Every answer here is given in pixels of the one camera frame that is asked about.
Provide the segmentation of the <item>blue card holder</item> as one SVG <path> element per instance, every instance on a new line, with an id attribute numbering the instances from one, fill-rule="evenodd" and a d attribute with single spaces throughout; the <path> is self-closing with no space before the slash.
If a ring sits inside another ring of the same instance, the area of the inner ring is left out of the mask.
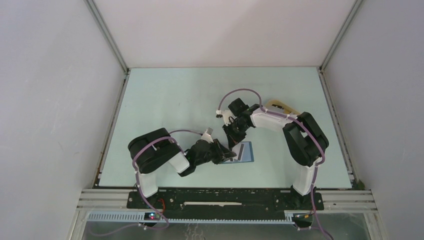
<path id="1" fill-rule="evenodd" d="M 232 161 L 232 162 L 224 162 L 222 164 L 238 164 L 238 163 L 251 163 L 254 162 L 254 154 L 253 147 L 251 141 L 244 141 L 244 150 L 243 150 L 243 158 L 241 162 Z"/>

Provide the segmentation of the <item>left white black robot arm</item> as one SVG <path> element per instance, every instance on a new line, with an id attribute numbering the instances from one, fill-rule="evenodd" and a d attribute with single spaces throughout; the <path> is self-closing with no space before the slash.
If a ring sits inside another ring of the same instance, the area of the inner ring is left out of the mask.
<path id="1" fill-rule="evenodd" d="M 135 172 L 136 187 L 141 191 L 138 201 L 145 208 L 153 208 L 158 202 L 156 171 L 170 164 L 181 177 L 192 174 L 197 166 L 212 162 L 215 165 L 233 159 L 237 154 L 218 139 L 212 138 L 212 129 L 200 134 L 189 149 L 183 150 L 166 128 L 160 128 L 134 138 L 128 144 Z"/>

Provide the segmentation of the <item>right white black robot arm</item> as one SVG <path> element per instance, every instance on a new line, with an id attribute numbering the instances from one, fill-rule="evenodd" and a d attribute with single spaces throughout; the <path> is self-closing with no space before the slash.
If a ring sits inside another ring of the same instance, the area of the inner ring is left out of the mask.
<path id="1" fill-rule="evenodd" d="M 291 204 L 297 209 L 304 209 L 310 204 L 309 193 L 316 180 L 318 165 L 325 160 L 329 140 L 309 112 L 296 114 L 283 106 L 271 111 L 261 104 L 248 106 L 237 98 L 227 110 L 216 110 L 216 117 L 224 121 L 222 128 L 229 149 L 241 143 L 250 128 L 282 132 L 290 155 L 298 166 L 291 186 Z"/>

